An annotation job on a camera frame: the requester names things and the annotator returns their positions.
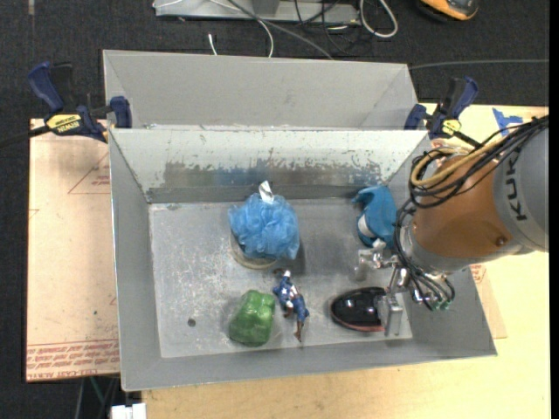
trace blue toy figure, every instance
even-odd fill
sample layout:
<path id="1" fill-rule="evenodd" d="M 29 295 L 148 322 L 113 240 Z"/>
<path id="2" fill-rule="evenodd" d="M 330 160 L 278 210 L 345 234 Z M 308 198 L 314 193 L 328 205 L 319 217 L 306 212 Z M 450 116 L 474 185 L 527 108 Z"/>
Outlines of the blue toy figure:
<path id="1" fill-rule="evenodd" d="M 293 282 L 291 282 L 291 272 L 287 269 L 276 269 L 274 273 L 280 273 L 283 271 L 283 276 L 279 285 L 276 285 L 272 292 L 278 297 L 279 305 L 284 310 L 284 318 L 288 318 L 292 313 L 297 316 L 297 332 L 295 332 L 295 337 L 298 341 L 300 339 L 300 333 L 305 325 L 305 320 L 309 316 L 307 307 L 305 306 L 305 299 L 299 293 L 299 290 Z"/>

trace cardboard box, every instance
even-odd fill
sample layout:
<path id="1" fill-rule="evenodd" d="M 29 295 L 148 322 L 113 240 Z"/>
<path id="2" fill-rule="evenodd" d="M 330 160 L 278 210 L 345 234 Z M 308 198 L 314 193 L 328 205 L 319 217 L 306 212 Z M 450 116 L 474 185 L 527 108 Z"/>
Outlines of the cardboard box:
<path id="1" fill-rule="evenodd" d="M 29 208 L 26 380 L 118 374 L 107 144 L 31 139 Z"/>

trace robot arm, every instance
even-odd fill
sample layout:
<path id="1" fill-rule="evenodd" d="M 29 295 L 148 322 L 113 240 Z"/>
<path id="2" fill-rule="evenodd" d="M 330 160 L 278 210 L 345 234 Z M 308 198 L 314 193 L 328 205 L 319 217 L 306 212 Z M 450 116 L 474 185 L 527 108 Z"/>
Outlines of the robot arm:
<path id="1" fill-rule="evenodd" d="M 397 213 L 387 296 L 410 291 L 430 309 L 445 308 L 454 297 L 449 274 L 549 250 L 548 127 L 548 116 L 533 119 L 471 151 L 442 147 L 414 161 L 411 197 Z"/>

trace gray bin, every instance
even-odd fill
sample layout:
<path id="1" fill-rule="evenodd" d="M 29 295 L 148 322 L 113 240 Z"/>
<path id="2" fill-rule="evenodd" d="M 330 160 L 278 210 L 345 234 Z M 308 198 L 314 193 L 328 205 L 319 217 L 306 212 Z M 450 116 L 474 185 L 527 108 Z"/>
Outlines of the gray bin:
<path id="1" fill-rule="evenodd" d="M 105 52 L 107 99 L 131 103 L 134 126 L 113 129 L 114 253 L 126 390 L 345 371 L 495 354 L 470 272 L 452 276 L 457 299 L 430 313 L 398 295 L 398 336 L 335 324 L 328 305 L 357 282 L 351 197 L 387 184 L 406 198 L 424 132 L 404 131 L 416 103 L 405 65 L 301 59 Z M 267 180 L 300 221 L 292 262 L 247 269 L 233 258 L 227 210 Z M 270 292 L 289 265 L 311 312 L 303 342 L 276 311 L 259 348 L 227 337 L 249 289 Z"/>

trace blue bath sponge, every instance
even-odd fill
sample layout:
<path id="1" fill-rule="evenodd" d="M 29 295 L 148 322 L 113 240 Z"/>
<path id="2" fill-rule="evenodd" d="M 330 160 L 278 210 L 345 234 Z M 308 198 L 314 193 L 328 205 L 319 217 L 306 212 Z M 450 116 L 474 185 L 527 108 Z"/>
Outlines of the blue bath sponge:
<path id="1" fill-rule="evenodd" d="M 252 194 L 241 207 L 229 209 L 229 223 L 248 258 L 295 259 L 299 250 L 299 222 L 283 196 L 263 200 Z"/>

